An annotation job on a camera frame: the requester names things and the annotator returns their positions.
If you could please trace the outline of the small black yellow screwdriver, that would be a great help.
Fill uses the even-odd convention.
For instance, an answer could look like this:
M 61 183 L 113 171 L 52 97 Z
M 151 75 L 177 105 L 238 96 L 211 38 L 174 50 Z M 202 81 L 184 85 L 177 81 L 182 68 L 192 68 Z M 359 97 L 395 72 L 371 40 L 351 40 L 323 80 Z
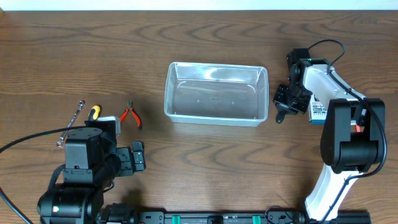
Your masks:
M 278 110 L 278 113 L 277 113 L 275 121 L 278 124 L 280 124 L 283 122 L 285 115 L 288 113 L 288 111 L 284 107 L 281 107 L 280 105 L 277 105 L 277 110 Z

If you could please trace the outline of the blue white screw box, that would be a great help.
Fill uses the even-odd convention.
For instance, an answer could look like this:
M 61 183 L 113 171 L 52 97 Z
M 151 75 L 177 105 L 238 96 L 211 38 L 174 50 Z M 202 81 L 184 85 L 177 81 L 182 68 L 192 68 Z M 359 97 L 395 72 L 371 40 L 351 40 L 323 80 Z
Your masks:
M 310 124 L 324 124 L 326 120 L 327 109 L 321 104 L 319 99 L 312 95 L 308 105 L 308 114 Z

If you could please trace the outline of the red handled pliers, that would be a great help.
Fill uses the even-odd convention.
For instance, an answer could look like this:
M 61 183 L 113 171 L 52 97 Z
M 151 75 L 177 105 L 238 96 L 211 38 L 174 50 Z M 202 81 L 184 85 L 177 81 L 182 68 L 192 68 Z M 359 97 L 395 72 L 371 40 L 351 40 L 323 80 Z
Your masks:
M 142 129 L 142 120 L 141 120 L 141 117 L 136 113 L 136 111 L 134 109 L 134 103 L 131 100 L 127 102 L 126 109 L 120 117 L 120 122 L 123 123 L 129 114 L 131 114 L 132 117 L 135 119 L 138 130 L 141 130 Z

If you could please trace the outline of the stubby yellow black screwdriver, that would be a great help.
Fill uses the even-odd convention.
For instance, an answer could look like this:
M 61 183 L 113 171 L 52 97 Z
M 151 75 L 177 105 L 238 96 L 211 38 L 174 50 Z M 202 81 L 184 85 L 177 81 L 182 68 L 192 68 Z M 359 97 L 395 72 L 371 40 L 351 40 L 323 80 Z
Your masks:
M 101 113 L 101 107 L 100 105 L 94 105 L 88 114 L 88 120 L 89 121 L 95 121 L 99 118 Z

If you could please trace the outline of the silver ratchet wrench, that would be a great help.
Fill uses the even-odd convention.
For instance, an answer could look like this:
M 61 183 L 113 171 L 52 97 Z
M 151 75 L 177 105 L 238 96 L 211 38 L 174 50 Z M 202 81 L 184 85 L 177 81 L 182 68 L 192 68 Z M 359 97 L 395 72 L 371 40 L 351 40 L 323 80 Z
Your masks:
M 80 112 L 81 112 L 81 110 L 82 110 L 84 105 L 85 105 L 85 101 L 84 100 L 80 100 L 79 104 L 78 104 L 78 107 L 77 107 L 77 110 L 75 111 L 75 113 L 73 114 L 70 122 L 67 125 L 68 128 L 73 126 L 74 122 L 76 121 L 76 119 L 77 119 L 78 115 L 80 114 Z M 56 144 L 57 147 L 62 147 L 63 146 L 63 144 L 65 142 L 65 138 L 67 136 L 67 133 L 68 133 L 68 130 L 64 131 L 60 135 L 60 138 L 59 138 L 59 140 L 57 141 L 57 144 Z

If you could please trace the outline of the clear plastic container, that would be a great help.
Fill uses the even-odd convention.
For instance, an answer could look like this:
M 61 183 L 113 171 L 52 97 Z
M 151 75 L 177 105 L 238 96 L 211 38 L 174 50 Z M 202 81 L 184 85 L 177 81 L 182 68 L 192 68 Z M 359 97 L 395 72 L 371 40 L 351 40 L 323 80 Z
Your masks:
M 176 123 L 257 127 L 268 117 L 269 82 L 260 66 L 172 62 L 164 113 Z

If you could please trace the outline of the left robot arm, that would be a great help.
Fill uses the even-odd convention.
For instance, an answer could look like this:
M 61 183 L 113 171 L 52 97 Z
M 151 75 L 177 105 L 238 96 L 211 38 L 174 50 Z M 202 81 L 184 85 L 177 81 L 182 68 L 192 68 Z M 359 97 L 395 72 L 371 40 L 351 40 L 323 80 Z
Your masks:
M 65 164 L 54 170 L 37 204 L 41 223 L 138 223 L 138 214 L 127 205 L 104 205 L 115 178 L 146 168 L 144 143 L 118 147 L 119 134 L 120 121 L 112 116 L 86 121 L 68 133 Z

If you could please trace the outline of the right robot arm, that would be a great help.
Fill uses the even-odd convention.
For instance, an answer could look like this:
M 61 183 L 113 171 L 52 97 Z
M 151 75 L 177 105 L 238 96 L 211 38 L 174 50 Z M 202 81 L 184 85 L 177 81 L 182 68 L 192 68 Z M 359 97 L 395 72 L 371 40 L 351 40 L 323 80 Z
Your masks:
M 336 223 L 338 208 L 358 179 L 377 174 L 387 156 L 385 104 L 352 89 L 324 58 L 308 48 L 287 54 L 289 84 L 279 85 L 273 102 L 277 123 L 288 114 L 305 113 L 312 96 L 326 108 L 320 140 L 323 168 L 294 223 Z

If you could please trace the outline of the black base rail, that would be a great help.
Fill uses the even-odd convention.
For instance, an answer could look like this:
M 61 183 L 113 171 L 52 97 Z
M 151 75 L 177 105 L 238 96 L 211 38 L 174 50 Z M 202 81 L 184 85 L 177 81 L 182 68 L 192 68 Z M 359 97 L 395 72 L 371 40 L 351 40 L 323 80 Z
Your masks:
M 100 224 L 315 224 L 300 210 L 272 206 L 262 213 L 138 212 L 126 204 L 106 206 L 97 214 Z

